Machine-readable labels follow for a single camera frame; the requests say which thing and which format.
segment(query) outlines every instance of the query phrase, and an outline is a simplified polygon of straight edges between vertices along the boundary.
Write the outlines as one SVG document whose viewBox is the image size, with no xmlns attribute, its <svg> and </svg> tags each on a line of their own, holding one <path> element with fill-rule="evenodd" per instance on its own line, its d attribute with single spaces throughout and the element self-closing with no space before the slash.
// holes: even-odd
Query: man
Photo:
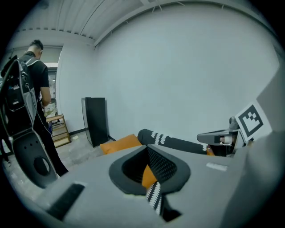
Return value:
<svg viewBox="0 0 285 228">
<path fill-rule="evenodd" d="M 20 61 L 27 62 L 32 58 L 40 59 L 43 52 L 44 46 L 39 40 L 34 40 L 30 45 L 25 54 L 19 58 Z M 49 91 L 49 74 L 48 68 L 42 61 L 37 61 L 31 66 L 29 66 L 29 71 L 31 78 L 33 80 L 33 85 L 35 89 L 37 103 L 37 112 L 34 130 L 40 136 L 45 150 L 51 159 L 53 166 L 59 176 L 64 175 L 68 170 L 62 164 L 57 151 L 55 149 L 53 139 L 48 131 L 48 124 L 46 122 L 42 108 L 45 108 L 51 101 L 50 91 Z M 40 92 L 42 95 L 42 101 L 40 102 L 39 96 Z"/>
</svg>

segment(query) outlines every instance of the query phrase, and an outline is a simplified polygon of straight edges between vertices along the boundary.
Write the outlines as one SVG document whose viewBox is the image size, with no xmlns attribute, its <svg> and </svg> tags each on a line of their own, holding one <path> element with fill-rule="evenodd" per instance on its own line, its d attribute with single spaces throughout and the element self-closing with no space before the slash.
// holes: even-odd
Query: floor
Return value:
<svg viewBox="0 0 285 228">
<path fill-rule="evenodd" d="M 77 134 L 78 139 L 73 140 L 72 137 L 74 136 L 76 135 L 71 136 L 71 143 L 57 148 L 61 161 L 69 171 L 89 159 L 103 155 L 103 151 L 100 147 L 93 148 L 91 146 L 85 132 Z M 9 159 L 11 166 L 8 166 L 8 164 L 3 161 L 3 167 L 12 186 L 17 192 L 29 197 L 31 200 L 35 200 L 43 192 L 43 189 L 34 185 L 26 177 L 14 155 L 9 156 Z"/>
</svg>

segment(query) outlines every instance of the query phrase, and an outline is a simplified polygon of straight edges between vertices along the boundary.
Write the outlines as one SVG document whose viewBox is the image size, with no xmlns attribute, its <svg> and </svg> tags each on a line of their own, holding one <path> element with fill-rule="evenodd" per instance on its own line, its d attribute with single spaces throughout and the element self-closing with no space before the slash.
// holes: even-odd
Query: black pants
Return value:
<svg viewBox="0 0 285 228">
<path fill-rule="evenodd" d="M 41 122 L 38 122 L 37 120 L 35 120 L 34 130 L 40 136 L 41 141 L 43 142 L 43 144 L 45 146 L 45 150 L 48 153 L 49 158 L 53 163 L 55 171 L 57 172 L 57 174 L 59 176 L 62 176 L 65 173 L 67 173 L 68 170 L 66 169 L 64 164 L 61 162 L 61 160 L 58 156 L 57 150 L 55 149 L 52 136 L 50 135 L 50 133 L 46 129 Z"/>
<path fill-rule="evenodd" d="M 6 162 L 8 162 L 9 161 L 9 158 L 8 158 L 8 156 L 7 156 L 7 154 L 5 153 L 5 151 L 4 151 L 4 147 L 3 147 L 3 144 L 2 144 L 2 139 L 5 141 L 5 143 L 6 143 L 6 145 L 7 145 L 7 147 L 8 147 L 8 149 L 11 151 L 11 152 L 13 152 L 13 150 L 12 150 L 12 145 L 11 145 L 11 143 L 10 143 L 10 141 L 9 141 L 9 138 L 8 138 L 8 136 L 7 136 L 7 134 L 6 134 L 6 131 L 5 131 L 5 129 L 4 129 L 4 126 L 2 125 L 2 123 L 0 123 L 0 151 L 1 151 L 1 154 L 2 154 L 2 156 L 3 156 L 3 158 L 4 158 L 4 160 L 6 161 Z"/>
</svg>

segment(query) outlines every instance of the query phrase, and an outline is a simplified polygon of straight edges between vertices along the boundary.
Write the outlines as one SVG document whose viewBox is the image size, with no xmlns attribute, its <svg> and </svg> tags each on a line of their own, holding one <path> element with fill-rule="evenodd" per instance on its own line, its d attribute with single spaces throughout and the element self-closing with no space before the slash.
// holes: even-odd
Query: shelf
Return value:
<svg viewBox="0 0 285 228">
<path fill-rule="evenodd" d="M 60 147 L 60 146 L 63 146 L 67 143 L 70 143 L 71 140 L 70 140 L 69 133 L 67 131 L 67 127 L 65 124 L 63 114 L 59 115 L 59 116 L 53 116 L 53 117 L 46 119 L 47 122 L 52 122 L 55 120 L 60 120 L 60 123 L 57 122 L 55 124 L 52 124 L 52 128 L 53 128 L 52 139 L 53 139 L 54 146 Z"/>
<path fill-rule="evenodd" d="M 53 131 L 54 131 L 54 130 L 61 129 L 61 128 L 64 128 L 64 127 L 65 127 L 65 124 L 64 124 L 64 123 L 58 124 L 58 125 L 56 125 L 56 126 L 53 126 Z"/>
<path fill-rule="evenodd" d="M 67 132 L 53 136 L 53 141 L 56 142 L 57 140 L 61 140 L 62 138 L 65 137 L 68 137 Z"/>
<path fill-rule="evenodd" d="M 47 121 L 47 122 L 51 122 L 51 121 L 58 120 L 58 119 L 62 119 L 62 118 L 63 118 L 63 115 L 53 116 L 53 117 L 47 118 L 46 121 Z"/>
<path fill-rule="evenodd" d="M 54 143 L 54 146 L 57 148 L 57 147 L 65 145 L 67 143 L 70 143 L 70 140 L 68 139 L 68 137 L 66 137 L 66 138 L 62 138 L 56 142 L 53 142 L 53 143 Z"/>
</svg>

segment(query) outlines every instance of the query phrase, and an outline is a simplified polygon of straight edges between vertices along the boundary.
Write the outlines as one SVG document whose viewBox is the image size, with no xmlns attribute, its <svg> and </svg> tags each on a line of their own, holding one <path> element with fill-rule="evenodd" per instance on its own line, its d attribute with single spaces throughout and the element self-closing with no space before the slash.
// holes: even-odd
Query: orange fabric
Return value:
<svg viewBox="0 0 285 228">
<path fill-rule="evenodd" d="M 101 149 L 105 155 L 124 150 L 131 147 L 141 146 L 138 138 L 134 134 L 130 134 L 120 140 L 113 141 L 106 144 L 100 144 Z"/>
<path fill-rule="evenodd" d="M 142 185 L 148 189 L 155 181 L 156 178 L 153 175 L 151 168 L 147 166 L 143 172 Z"/>
<path fill-rule="evenodd" d="M 141 146 L 141 143 L 134 134 L 130 134 L 114 142 L 100 144 L 100 147 L 105 155 L 136 146 Z M 142 176 L 142 185 L 149 188 L 155 181 L 155 176 L 153 175 L 149 166 L 147 166 Z"/>
<path fill-rule="evenodd" d="M 211 148 L 207 148 L 207 155 L 215 156 L 215 154 L 213 153 L 213 150 Z"/>
</svg>

